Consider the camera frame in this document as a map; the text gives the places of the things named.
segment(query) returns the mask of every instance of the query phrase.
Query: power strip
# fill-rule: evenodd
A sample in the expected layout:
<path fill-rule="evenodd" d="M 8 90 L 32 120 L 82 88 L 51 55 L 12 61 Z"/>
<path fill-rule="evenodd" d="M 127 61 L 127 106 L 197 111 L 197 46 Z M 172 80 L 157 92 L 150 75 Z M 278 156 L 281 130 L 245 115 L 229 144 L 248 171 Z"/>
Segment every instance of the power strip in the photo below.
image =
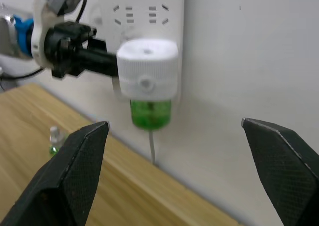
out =
<path fill-rule="evenodd" d="M 109 52 L 131 39 L 168 39 L 179 49 L 181 97 L 184 0 L 99 0 L 104 36 Z"/>

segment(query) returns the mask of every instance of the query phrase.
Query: small bottle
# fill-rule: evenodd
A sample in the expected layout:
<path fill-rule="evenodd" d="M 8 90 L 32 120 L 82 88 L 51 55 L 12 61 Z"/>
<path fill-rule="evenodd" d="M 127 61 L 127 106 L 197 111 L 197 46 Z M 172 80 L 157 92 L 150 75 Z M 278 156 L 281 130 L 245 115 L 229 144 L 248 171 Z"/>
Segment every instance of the small bottle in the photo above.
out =
<path fill-rule="evenodd" d="M 171 101 L 131 101 L 133 124 L 146 131 L 160 130 L 171 121 Z"/>
<path fill-rule="evenodd" d="M 50 155 L 55 156 L 63 146 L 66 138 L 65 134 L 56 126 L 51 127 L 50 133 Z"/>

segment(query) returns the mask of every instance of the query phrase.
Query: blue part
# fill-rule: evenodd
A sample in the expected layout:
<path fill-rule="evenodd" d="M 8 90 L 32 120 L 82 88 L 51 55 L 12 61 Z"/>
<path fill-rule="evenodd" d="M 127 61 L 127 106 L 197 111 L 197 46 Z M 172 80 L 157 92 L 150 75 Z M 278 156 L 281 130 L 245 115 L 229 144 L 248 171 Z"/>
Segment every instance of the blue part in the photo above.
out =
<path fill-rule="evenodd" d="M 22 22 L 22 20 L 19 17 L 14 17 L 15 19 L 15 29 L 17 31 L 17 36 L 18 36 L 18 44 L 20 47 L 20 50 L 32 57 L 31 52 L 28 51 L 27 45 L 26 45 L 26 33 L 28 30 L 32 27 L 33 25 L 33 19 L 26 20 L 25 22 Z"/>

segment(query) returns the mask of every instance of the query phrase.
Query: wooden table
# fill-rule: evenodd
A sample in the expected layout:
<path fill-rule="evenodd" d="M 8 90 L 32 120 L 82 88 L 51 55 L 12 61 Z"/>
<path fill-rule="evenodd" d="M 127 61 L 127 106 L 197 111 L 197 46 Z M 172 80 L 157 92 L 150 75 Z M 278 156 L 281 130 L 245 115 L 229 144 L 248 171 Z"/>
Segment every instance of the wooden table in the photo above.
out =
<path fill-rule="evenodd" d="M 50 127 L 91 122 L 37 85 L 0 95 L 0 221 L 50 159 Z M 230 216 L 108 136 L 88 226 L 238 226 Z"/>

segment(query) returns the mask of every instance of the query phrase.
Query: white wall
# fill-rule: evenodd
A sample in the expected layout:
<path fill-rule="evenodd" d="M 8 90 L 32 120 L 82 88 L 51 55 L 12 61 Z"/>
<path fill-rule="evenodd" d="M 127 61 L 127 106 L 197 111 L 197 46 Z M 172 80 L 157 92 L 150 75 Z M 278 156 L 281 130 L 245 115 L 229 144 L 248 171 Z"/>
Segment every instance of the white wall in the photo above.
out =
<path fill-rule="evenodd" d="M 31 10 L 32 0 L 0 1 Z M 87 22 L 97 14 L 95 1 Z M 183 101 L 172 125 L 156 134 L 158 163 L 247 225 L 282 223 L 259 182 L 241 118 L 292 128 L 319 152 L 318 9 L 318 0 L 186 0 Z M 36 68 L 1 61 L 10 73 Z M 85 73 L 58 81 L 45 73 L 32 81 L 111 121 L 116 135 L 149 155 L 147 134 L 132 126 L 109 79 Z"/>

